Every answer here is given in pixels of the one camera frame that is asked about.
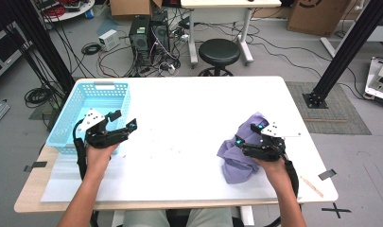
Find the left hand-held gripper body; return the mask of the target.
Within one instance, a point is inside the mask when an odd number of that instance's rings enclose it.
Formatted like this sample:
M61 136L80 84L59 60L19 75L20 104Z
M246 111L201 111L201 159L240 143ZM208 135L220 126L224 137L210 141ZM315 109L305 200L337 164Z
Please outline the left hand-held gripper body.
M106 148L129 138L126 127L108 131L106 126L109 121L105 115L91 108L78 122L78 132L84 132L86 142L94 148Z

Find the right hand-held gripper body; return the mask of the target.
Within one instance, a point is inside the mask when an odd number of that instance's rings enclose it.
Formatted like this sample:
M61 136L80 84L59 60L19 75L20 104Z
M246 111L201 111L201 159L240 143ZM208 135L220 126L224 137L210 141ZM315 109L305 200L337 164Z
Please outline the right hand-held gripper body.
M242 148L243 154L267 162L275 162L279 159L287 162L285 140L287 137L298 137L301 134L279 128L274 123L258 124L264 124L266 128L261 132L256 132L258 134L256 144L245 142L245 146Z

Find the purple shorts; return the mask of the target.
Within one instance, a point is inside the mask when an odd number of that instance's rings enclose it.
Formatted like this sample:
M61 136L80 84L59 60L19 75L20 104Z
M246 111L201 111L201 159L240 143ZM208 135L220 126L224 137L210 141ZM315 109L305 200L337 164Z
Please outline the purple shorts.
M269 124L260 112L254 113L238 127L235 134L247 143L258 145L262 136L251 130L251 124L260 123L264 123L264 126ZM225 140L221 144L218 157L224 160L221 170L228 184L245 183L259 170L259 164L252 157L244 155L241 149L235 145L235 137Z

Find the light blue plastic basket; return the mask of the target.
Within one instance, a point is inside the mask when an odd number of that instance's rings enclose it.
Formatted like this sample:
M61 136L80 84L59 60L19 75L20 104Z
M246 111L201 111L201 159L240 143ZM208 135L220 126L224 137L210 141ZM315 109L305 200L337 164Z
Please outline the light blue plastic basket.
M113 131L126 126L130 104L131 92L127 82L78 81L49 133L46 144L62 154L76 154L73 128L90 109L103 115L119 110L121 116L106 126L108 131Z

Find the person's right hand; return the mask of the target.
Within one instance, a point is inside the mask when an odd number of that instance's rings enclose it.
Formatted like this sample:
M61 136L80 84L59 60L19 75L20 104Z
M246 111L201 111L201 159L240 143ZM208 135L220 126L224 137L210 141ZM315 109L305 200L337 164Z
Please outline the person's right hand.
M255 161L264 168L267 178L273 186L290 182L290 178L286 171L285 162L283 160L267 162L256 159Z

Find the person's left hand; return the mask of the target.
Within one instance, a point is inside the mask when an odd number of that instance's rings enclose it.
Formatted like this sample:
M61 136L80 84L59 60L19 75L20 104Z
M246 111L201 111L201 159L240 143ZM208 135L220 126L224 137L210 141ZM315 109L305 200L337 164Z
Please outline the person's left hand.
M85 179L100 182L104 177L104 173L110 162L110 157L117 148L118 144L106 148L88 146L86 149L87 170Z

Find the thin wooden stick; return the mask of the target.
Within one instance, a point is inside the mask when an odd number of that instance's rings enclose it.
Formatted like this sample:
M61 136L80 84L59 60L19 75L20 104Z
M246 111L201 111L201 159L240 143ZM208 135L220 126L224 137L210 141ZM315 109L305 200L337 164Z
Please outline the thin wooden stick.
M306 177L300 176L300 179L306 183L307 186L309 186L316 194L318 194L321 198L324 197L324 194Z

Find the black tape strip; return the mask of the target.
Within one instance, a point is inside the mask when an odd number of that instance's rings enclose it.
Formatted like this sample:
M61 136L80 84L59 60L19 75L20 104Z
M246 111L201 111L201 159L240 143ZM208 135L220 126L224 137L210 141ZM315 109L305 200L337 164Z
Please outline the black tape strip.
M33 168L46 167L47 162L33 162L30 166L25 166L24 172L31 172Z
M334 169L329 169L329 170L326 170L324 171L323 173L319 174L319 178L324 181L328 178L332 178L333 176L335 176L337 174L337 172L334 170Z

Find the white table leg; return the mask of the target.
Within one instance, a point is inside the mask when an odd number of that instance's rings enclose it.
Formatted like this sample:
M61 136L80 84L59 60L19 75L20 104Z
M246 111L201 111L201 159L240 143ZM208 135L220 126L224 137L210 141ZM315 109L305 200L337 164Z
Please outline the white table leg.
M253 211L250 206L239 207L240 218L245 227L254 227Z

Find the grey floor mat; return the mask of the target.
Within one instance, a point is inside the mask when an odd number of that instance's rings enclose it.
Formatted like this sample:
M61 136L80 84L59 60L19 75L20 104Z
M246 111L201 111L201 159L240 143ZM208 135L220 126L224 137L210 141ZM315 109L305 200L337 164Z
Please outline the grey floor mat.
M315 82L287 81L286 85L310 133L371 135L339 85L330 91L324 109L312 109L305 104L304 94L312 91Z

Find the small white device box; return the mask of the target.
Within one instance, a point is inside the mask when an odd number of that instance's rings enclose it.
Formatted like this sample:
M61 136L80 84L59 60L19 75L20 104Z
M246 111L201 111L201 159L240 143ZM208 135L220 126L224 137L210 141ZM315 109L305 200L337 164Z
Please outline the small white device box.
M120 44L118 32L113 29L105 32L98 39L104 51L110 51Z

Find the black computer tower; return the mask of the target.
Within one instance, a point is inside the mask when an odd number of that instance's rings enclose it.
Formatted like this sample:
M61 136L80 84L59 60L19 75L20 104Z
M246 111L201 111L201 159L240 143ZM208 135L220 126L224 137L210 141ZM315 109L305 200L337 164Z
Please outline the black computer tower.
M144 66L151 66L149 51L151 40L149 36L149 15L135 15L131 22L129 38L136 61Z

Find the black round stool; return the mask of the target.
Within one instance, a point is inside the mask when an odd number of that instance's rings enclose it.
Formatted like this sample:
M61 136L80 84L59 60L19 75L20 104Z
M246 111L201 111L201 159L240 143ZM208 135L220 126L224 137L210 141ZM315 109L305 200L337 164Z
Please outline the black round stool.
M241 52L238 45L225 39L210 39L199 48L200 58L211 65L199 73L199 77L232 77L233 73L226 69L237 62Z

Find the black tape cross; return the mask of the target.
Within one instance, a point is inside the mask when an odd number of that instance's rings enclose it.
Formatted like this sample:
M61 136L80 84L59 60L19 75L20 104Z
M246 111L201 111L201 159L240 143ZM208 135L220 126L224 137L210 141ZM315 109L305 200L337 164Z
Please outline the black tape cross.
M322 211L335 213L337 218L341 218L342 213L351 213L349 209L339 208L335 202L332 203L331 207L323 207Z

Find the open-sided computer tower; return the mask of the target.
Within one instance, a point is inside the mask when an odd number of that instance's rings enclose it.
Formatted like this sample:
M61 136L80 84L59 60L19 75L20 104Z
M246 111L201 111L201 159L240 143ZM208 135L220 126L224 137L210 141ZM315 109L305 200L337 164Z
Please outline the open-sided computer tower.
M168 18L166 10L155 11L151 18L152 30L155 34L155 39L159 41L160 47L169 51L168 39Z

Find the person's legs in grey trousers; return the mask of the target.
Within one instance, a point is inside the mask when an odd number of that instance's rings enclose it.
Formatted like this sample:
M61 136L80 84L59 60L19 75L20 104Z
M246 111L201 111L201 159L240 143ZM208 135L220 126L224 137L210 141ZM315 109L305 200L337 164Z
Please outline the person's legs in grey trousers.
M130 210L125 213L123 227L171 227L165 210ZM228 207L195 208L184 227L234 227Z

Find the round white table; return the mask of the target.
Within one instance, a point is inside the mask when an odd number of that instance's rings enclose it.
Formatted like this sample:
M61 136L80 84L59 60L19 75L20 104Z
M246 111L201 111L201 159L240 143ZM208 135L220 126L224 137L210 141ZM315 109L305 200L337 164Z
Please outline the round white table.
M53 8L49 8L49 12L42 11L41 15L46 23L55 23L59 21L72 19L78 16L84 16L87 19L93 19L94 4L95 0L79 0L78 10L70 11L68 9L64 9L62 5L58 5Z

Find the small open cardboard box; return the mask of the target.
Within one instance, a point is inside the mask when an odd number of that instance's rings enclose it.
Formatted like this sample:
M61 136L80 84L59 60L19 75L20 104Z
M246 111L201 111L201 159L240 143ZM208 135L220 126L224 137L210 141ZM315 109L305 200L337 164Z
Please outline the small open cardboard box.
M110 0L113 16L151 14L152 10L160 8L163 0Z

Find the large cardboard box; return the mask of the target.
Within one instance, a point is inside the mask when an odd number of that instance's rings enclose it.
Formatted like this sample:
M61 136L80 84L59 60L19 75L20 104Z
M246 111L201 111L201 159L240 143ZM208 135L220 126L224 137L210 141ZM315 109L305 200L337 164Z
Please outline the large cardboard box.
M329 37L352 0L295 0L287 30Z

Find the grey metal shelf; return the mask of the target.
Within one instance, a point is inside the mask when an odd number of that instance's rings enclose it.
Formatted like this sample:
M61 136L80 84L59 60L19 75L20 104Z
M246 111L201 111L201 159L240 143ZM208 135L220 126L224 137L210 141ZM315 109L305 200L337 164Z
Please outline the grey metal shelf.
M0 27L0 77L29 47L31 41L15 21Z

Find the white-legged wooden desk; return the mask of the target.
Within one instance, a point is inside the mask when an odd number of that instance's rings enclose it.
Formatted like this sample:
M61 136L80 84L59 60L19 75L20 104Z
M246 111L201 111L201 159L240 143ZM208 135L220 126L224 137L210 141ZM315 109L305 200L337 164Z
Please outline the white-legged wooden desk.
M192 66L198 64L198 51L195 42L195 23L222 24L242 22L241 34L236 37L245 63L253 62L252 53L246 43L252 11L257 8L278 8L280 0L181 0L181 6L189 9L188 49Z

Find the white equipment base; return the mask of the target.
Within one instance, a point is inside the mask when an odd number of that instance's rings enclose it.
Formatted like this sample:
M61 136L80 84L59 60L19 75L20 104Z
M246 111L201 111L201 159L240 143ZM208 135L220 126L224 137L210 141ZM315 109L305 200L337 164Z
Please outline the white equipment base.
M383 58L372 57L364 96L369 99L383 99Z

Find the black metal frame post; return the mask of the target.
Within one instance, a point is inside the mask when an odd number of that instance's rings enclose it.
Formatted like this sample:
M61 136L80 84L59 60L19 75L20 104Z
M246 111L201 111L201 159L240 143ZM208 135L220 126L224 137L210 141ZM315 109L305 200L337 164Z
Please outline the black metal frame post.
M5 0L14 18L24 33L33 42L44 62L54 75L57 83L66 95L74 88L75 82L66 67L56 46L45 30L41 17L30 0Z
M325 100L330 91L382 20L383 0L370 0L344 37L317 85L309 94L303 94L309 109L327 109Z

